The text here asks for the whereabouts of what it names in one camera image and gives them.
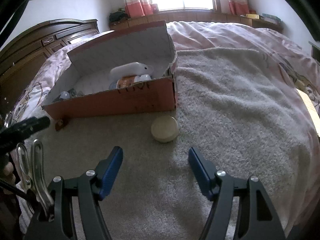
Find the operator hand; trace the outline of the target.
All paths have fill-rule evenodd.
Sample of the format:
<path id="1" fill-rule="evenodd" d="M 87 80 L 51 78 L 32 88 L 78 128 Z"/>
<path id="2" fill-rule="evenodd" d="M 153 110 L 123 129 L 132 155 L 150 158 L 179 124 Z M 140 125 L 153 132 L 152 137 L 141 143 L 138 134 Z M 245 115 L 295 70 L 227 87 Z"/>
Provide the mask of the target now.
<path id="1" fill-rule="evenodd" d="M 3 168 L 3 179 L 11 184 L 15 184 L 16 177 L 14 175 L 14 166 L 11 162 L 8 162 Z"/>

